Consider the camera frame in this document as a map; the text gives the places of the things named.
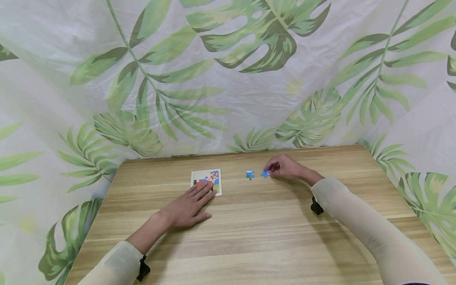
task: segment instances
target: puzzle piece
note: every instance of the puzzle piece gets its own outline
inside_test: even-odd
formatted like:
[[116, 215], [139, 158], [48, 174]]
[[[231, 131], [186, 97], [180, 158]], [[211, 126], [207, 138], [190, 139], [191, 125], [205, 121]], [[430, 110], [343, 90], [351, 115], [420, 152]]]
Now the puzzle piece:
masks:
[[248, 178], [249, 180], [252, 180], [252, 178], [255, 178], [254, 171], [246, 171], [245, 177]]
[[271, 173], [270, 170], [264, 170], [262, 173], [261, 173], [261, 176], [263, 178], [268, 178], [269, 174]]

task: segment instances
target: wood grain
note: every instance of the wood grain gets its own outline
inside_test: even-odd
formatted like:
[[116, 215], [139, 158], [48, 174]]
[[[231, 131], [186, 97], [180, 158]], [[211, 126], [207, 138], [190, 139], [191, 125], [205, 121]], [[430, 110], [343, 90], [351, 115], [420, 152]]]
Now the wood grain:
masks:
[[[377, 264], [345, 227], [310, 210], [300, 181], [264, 179], [271, 156], [288, 153], [335, 176], [415, 241], [456, 284], [456, 270], [404, 199], [360, 145], [124, 162], [65, 284], [76, 285], [119, 241], [190, 186], [194, 170], [220, 168], [223, 195], [213, 217], [165, 235], [148, 254], [150, 285], [382, 284]], [[245, 171], [255, 171], [249, 180]]]

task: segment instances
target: hand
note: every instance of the hand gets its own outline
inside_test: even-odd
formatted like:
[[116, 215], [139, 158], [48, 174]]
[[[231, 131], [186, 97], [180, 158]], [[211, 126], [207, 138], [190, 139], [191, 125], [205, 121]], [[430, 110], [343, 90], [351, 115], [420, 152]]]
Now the hand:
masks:
[[201, 208], [217, 194], [211, 190], [214, 184], [204, 182], [193, 185], [187, 192], [161, 209], [158, 214], [163, 216], [170, 228], [187, 228], [212, 217], [209, 213], [199, 213]]
[[270, 170], [269, 176], [272, 178], [301, 179], [310, 186], [324, 178], [318, 172], [299, 164], [288, 155], [272, 157], [264, 167], [264, 170]]

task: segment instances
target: beige sleeve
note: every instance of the beige sleeve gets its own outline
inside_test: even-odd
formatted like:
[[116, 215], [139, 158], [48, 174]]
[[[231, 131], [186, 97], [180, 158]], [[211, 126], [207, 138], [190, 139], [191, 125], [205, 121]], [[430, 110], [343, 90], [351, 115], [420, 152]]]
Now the beige sleeve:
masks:
[[321, 207], [346, 226], [372, 253], [385, 285], [447, 285], [429, 257], [374, 208], [334, 177], [312, 187]]
[[122, 241], [78, 285], [131, 285], [139, 275], [142, 257], [133, 245]]

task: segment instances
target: fabric backdrop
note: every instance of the fabric backdrop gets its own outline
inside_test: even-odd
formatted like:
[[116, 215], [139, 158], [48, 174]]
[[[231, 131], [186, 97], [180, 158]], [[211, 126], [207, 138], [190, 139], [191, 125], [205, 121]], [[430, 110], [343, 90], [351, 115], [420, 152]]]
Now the fabric backdrop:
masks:
[[63, 284], [126, 159], [356, 142], [456, 259], [455, 12], [1, 1], [0, 285]]

